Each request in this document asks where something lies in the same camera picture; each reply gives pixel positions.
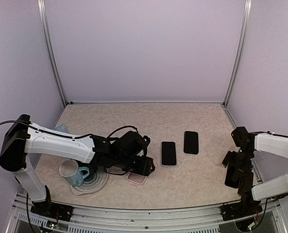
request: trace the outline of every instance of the white wall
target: white wall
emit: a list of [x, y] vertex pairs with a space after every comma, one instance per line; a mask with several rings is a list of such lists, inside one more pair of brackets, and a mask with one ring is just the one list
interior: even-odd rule
[[[242, 63], [229, 110], [248, 131], [288, 135], [288, 1], [253, 1]], [[257, 154], [265, 180], [288, 172], [288, 161]], [[288, 197], [281, 200], [288, 219]]]
[[68, 101], [222, 102], [244, 3], [47, 1]]
[[[26, 113], [53, 127], [62, 110], [37, 1], [0, 0], [0, 122]], [[10, 126], [0, 127], [0, 149]], [[13, 175], [0, 168], [0, 232], [18, 189]]]

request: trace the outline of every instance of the mug handle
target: mug handle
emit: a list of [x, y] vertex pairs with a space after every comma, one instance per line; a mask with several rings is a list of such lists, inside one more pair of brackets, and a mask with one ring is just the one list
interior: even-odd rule
[[87, 176], [90, 175], [89, 168], [87, 168], [86, 166], [81, 166], [81, 167], [79, 167], [79, 168], [78, 168], [78, 171], [87, 171], [87, 174], [82, 176], [83, 179], [85, 179]]

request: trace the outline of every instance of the metal frame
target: metal frame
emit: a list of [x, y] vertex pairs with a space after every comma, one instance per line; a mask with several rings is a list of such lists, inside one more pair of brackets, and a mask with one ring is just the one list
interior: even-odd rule
[[[63, 229], [55, 232], [64, 233], [193, 233], [193, 232], [219, 232], [219, 226], [231, 221], [223, 221], [219, 207], [221, 204], [200, 206], [193, 208], [169, 209], [169, 210], [126, 210], [83, 207], [73, 205], [74, 215], [70, 222], [59, 221]], [[269, 201], [267, 211], [272, 211], [279, 233], [287, 233], [285, 217], [277, 201]], [[30, 213], [33, 225], [41, 224], [54, 219], [38, 216]], [[240, 221], [249, 217], [236, 219]], [[11, 212], [8, 216], [6, 233], [15, 231], [18, 221], [27, 222], [26, 196], [18, 194]]]
[[55, 60], [55, 56], [53, 53], [52, 44], [51, 44], [51, 40], [50, 40], [50, 33], [49, 33], [49, 26], [48, 26], [47, 15], [46, 15], [45, 0], [37, 0], [37, 3], [38, 3], [39, 15], [40, 15], [41, 23], [43, 26], [43, 33], [45, 36], [45, 42], [46, 42], [47, 52], [48, 52], [53, 76], [54, 76], [54, 79], [55, 79], [55, 82], [56, 82], [56, 85], [58, 88], [58, 92], [59, 92], [59, 96], [60, 96], [62, 105], [65, 108], [67, 106], [67, 100], [66, 100], [63, 85], [62, 85], [62, 82], [61, 82], [61, 79], [59, 76], [59, 72], [58, 72], [58, 68], [57, 68], [57, 64], [56, 64], [56, 60]]
[[250, 19], [251, 5], [252, 5], [252, 0], [245, 0], [245, 7], [244, 7], [244, 14], [243, 14], [243, 21], [242, 21], [240, 38], [239, 38], [238, 50], [237, 50], [235, 63], [234, 63], [232, 73], [231, 73], [230, 83], [229, 83], [227, 93], [223, 102], [226, 108], [228, 107], [228, 104], [229, 104], [229, 101], [230, 101], [230, 98], [231, 98], [231, 95], [235, 86], [235, 82], [237, 79], [238, 70], [240, 67], [240, 62], [241, 62], [241, 58], [242, 58], [242, 54], [244, 50], [244, 44], [245, 44], [245, 39], [246, 39], [246, 34], [247, 34], [247, 29], [248, 29], [248, 24], [249, 24], [249, 19]]

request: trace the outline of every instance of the white backdrop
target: white backdrop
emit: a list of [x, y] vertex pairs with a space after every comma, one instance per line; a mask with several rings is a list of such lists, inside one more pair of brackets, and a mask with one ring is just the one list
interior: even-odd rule
[[[253, 1], [249, 29], [229, 110], [247, 130], [288, 135], [288, 1]], [[256, 154], [265, 180], [288, 172], [288, 160]], [[281, 206], [288, 220], [288, 197]]]
[[222, 102], [244, 3], [47, 1], [67, 100]]

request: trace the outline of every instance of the vertical metal post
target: vertical metal post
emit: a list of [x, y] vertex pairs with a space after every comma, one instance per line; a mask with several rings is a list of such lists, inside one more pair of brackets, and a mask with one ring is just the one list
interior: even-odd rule
[[60, 95], [60, 99], [62, 102], [62, 105], [64, 106], [64, 108], [67, 105], [67, 100], [65, 97], [65, 92], [62, 86], [62, 82], [59, 76], [59, 72], [57, 69], [57, 64], [56, 64], [56, 60], [54, 57], [54, 53], [53, 53], [53, 49], [52, 49], [52, 44], [51, 44], [51, 40], [50, 40], [50, 33], [49, 33], [49, 27], [48, 27], [48, 21], [47, 21], [47, 15], [46, 15], [46, 8], [45, 8], [45, 0], [37, 0], [38, 3], [38, 10], [39, 10], [39, 15], [41, 18], [41, 23], [43, 26], [43, 32], [44, 32], [44, 36], [45, 36], [45, 42], [46, 42], [46, 47], [47, 47], [47, 52], [49, 55], [49, 60], [50, 60], [50, 64], [51, 64], [51, 68], [53, 71], [53, 75], [54, 75], [54, 79], [59, 91], [59, 95]]
[[245, 0], [243, 21], [242, 21], [242, 27], [241, 27], [241, 33], [240, 33], [240, 38], [239, 38], [239, 45], [237, 49], [236, 59], [235, 59], [234, 66], [232, 68], [231, 79], [230, 79], [227, 93], [223, 102], [223, 105], [225, 106], [225, 108], [228, 107], [228, 104], [229, 104], [229, 101], [230, 101], [230, 98], [231, 98], [231, 95], [235, 86], [235, 82], [237, 79], [237, 74], [238, 74], [238, 70], [240, 67], [240, 62], [241, 62], [241, 58], [242, 58], [242, 54], [244, 50], [244, 43], [245, 43], [249, 19], [250, 19], [251, 5], [252, 5], [252, 0]]

